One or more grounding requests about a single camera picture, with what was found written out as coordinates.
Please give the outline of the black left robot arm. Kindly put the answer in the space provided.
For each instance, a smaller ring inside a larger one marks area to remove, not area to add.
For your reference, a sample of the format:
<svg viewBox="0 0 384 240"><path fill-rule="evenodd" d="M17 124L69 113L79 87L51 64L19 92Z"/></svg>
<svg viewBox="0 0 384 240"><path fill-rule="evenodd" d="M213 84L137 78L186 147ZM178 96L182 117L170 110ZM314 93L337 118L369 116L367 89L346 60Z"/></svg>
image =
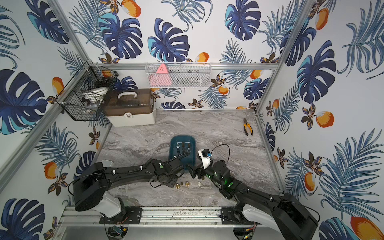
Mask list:
<svg viewBox="0 0 384 240"><path fill-rule="evenodd" d="M123 201L111 196L109 190L138 182L158 182L160 186L173 188L185 171L181 160L186 156L181 154L164 162L150 159L140 166L120 168L95 163L74 180L75 210L95 210L107 218L123 216L126 214Z"/></svg>

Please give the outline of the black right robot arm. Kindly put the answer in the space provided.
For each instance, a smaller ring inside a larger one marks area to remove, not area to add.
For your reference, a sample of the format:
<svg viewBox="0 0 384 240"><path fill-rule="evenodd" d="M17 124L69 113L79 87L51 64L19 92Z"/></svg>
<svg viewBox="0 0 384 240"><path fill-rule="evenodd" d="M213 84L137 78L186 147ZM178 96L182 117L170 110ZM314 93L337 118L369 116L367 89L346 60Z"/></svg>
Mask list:
<svg viewBox="0 0 384 240"><path fill-rule="evenodd" d="M231 175L225 161L218 161L206 168L187 164L192 178L210 179L221 195L237 202L236 208L251 207L272 217L286 240L311 240L319 221L291 194L272 195L247 186Z"/></svg>

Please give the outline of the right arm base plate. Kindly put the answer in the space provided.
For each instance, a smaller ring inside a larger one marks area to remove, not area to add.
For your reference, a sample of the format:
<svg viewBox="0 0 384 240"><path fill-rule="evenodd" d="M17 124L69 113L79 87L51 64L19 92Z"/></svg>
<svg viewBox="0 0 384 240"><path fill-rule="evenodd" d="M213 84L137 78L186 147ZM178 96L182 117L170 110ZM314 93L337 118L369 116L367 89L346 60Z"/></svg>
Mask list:
<svg viewBox="0 0 384 240"><path fill-rule="evenodd" d="M236 207L222 207L219 217L223 225L260 225L258 222L248 221Z"/></svg>

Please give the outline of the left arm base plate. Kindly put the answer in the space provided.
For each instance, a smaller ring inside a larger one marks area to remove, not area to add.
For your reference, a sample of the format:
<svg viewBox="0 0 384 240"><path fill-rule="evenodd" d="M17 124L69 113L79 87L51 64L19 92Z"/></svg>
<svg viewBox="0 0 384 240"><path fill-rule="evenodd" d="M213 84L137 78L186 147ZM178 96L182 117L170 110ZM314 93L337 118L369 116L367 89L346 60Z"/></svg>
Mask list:
<svg viewBox="0 0 384 240"><path fill-rule="evenodd" d="M99 224L103 225L138 225L141 221L141 207L125 207L120 214L112 218L101 216Z"/></svg>

